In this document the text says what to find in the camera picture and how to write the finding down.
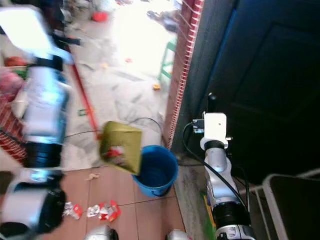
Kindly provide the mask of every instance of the dark door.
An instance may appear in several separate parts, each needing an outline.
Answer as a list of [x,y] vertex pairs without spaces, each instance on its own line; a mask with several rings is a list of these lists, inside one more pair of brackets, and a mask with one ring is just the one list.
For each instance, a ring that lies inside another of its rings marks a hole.
[[250,181],[320,167],[320,0],[239,0],[211,76]]

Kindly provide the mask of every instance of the bucket handle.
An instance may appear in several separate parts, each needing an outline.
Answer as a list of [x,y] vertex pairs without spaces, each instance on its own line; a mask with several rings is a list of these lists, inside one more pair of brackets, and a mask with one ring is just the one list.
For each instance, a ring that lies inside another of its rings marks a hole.
[[158,195],[158,194],[155,194],[155,191],[151,191],[151,193],[156,196],[156,197],[163,197],[164,195],[166,195],[171,189],[171,186],[167,188],[167,190],[164,191],[164,193]]

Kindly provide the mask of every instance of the candy wrapper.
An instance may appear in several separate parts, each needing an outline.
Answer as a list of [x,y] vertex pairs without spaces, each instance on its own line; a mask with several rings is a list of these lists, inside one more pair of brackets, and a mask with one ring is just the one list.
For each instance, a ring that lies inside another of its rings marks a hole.
[[64,204],[63,216],[71,216],[79,220],[82,215],[82,209],[79,204],[73,205],[70,201]]
[[110,201],[110,205],[104,205],[100,209],[100,220],[108,220],[109,222],[112,222],[115,220],[119,215],[121,214],[121,211],[119,207],[117,206],[115,201]]
[[120,214],[121,214],[121,211],[117,206],[116,202],[110,201],[110,204],[108,205],[106,205],[105,203],[100,203],[92,207],[88,207],[86,216],[88,218],[92,218],[94,216],[99,215],[100,220],[108,220],[109,222],[112,222]]
[[122,146],[110,146],[103,156],[117,166],[125,166],[125,149]]

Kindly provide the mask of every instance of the black cable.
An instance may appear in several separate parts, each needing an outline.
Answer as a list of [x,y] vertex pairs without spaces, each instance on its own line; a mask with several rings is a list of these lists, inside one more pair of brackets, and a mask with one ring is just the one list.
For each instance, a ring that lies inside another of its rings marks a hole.
[[214,170],[209,164],[207,164],[201,157],[199,157],[198,155],[196,155],[193,151],[191,151],[186,142],[185,142],[185,133],[186,130],[188,129],[188,127],[192,126],[193,123],[189,122],[187,125],[184,126],[183,128],[183,132],[182,132],[182,143],[185,147],[185,149],[200,163],[202,163],[204,166],[206,166],[211,172],[213,172],[232,192],[233,194],[236,196],[236,198],[239,200],[239,202],[244,206],[247,214],[249,214],[247,206],[245,204],[245,202],[242,200],[241,196],[239,195],[239,193],[228,183],[227,180],[225,180],[225,178],[223,176],[221,176],[216,170]]
[[248,212],[250,213],[250,196],[249,196],[249,183],[248,183],[248,178],[247,178],[247,174],[245,172],[245,170],[240,167],[239,165],[234,165],[236,168],[240,169],[243,175],[243,179],[244,179],[244,187],[245,187],[245,198],[246,198],[246,206],[248,208]]
[[[236,176],[233,176],[242,186],[246,186],[245,185],[245,183],[243,183],[238,177],[236,177]],[[258,198],[257,197],[257,195],[254,193],[254,192],[251,192],[251,194],[253,194],[256,198]],[[259,198],[260,199],[263,199],[263,200],[267,200],[265,197],[263,197],[263,196],[259,196]]]
[[150,117],[138,117],[138,118],[136,118],[135,120],[130,121],[130,122],[128,123],[128,125],[133,124],[133,123],[135,123],[136,121],[141,120],[141,119],[149,119],[149,120],[153,121],[155,124],[158,125],[158,127],[159,127],[159,129],[160,129],[160,132],[162,132],[162,128],[161,128],[160,124],[159,124],[156,120],[154,120],[154,119],[152,119],[152,118],[150,118]]
[[179,163],[178,165],[181,167],[197,167],[197,166],[203,166],[203,164],[183,164],[183,163]]
[[68,136],[65,136],[64,138],[69,138],[69,137],[72,137],[72,136],[76,136],[76,135],[80,135],[80,134],[85,134],[85,133],[95,133],[95,132],[103,132],[103,130],[91,130],[91,131],[81,131],[81,132],[77,132],[77,133],[74,133],[74,134],[71,134],[71,135],[68,135]]
[[[152,118],[150,118],[150,117],[138,117],[138,118],[136,118],[135,120],[130,121],[129,123],[127,123],[127,125],[130,125],[130,124],[132,124],[132,123],[134,123],[134,122],[136,122],[136,121],[138,121],[138,120],[141,120],[141,119],[149,119],[149,120],[153,121],[154,123],[156,123],[156,124],[158,125],[158,127],[159,127],[159,129],[160,129],[160,131],[161,131],[161,133],[162,133],[162,129],[161,129],[160,124],[159,124],[156,120],[154,120],[154,119],[152,119]],[[103,132],[103,130],[81,131],[81,132],[77,132],[77,133],[74,133],[74,134],[65,136],[64,138],[66,139],[66,138],[69,138],[69,137],[72,137],[72,136],[76,136],[76,135],[80,135],[80,134],[95,133],[95,132]]]

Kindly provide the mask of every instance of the trash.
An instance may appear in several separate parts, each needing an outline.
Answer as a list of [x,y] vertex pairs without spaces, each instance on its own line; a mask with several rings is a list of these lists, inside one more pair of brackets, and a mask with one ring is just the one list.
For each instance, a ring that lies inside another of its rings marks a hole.
[[97,11],[92,14],[91,18],[93,21],[98,22],[98,23],[105,22],[108,19],[108,14],[106,12]]
[[161,86],[160,86],[160,84],[152,84],[152,88],[153,88],[153,90],[158,91],[161,89]]
[[97,179],[100,177],[100,173],[90,173],[89,177],[86,179],[87,181],[92,180],[92,179]]
[[68,201],[64,204],[64,211],[62,216],[71,216],[76,220],[79,220],[82,215],[82,209],[79,204],[73,205],[72,202]]
[[121,211],[115,201],[110,201],[110,204],[106,205],[104,202],[88,207],[86,216],[92,218],[99,215],[100,220],[108,220],[109,222],[114,221],[120,214]]
[[86,115],[88,115],[88,113],[87,113],[87,109],[79,109],[78,110],[78,116],[79,117],[81,117],[81,116],[86,116]]
[[125,60],[124,60],[127,64],[131,64],[133,61],[132,61],[132,59],[131,58],[126,58]]
[[109,65],[108,65],[108,63],[104,62],[104,63],[101,64],[101,67],[103,69],[107,69],[109,67]]
[[88,210],[86,212],[86,216],[88,218],[92,218],[94,216],[97,216],[99,212],[100,212],[100,206],[97,204],[92,207],[88,207]]
[[102,154],[109,162],[118,166],[125,166],[125,149],[123,146],[110,146],[108,151]]
[[108,220],[109,222],[114,221],[119,215],[121,211],[119,207],[117,206],[115,201],[110,201],[110,205],[103,206],[100,209],[100,220]]

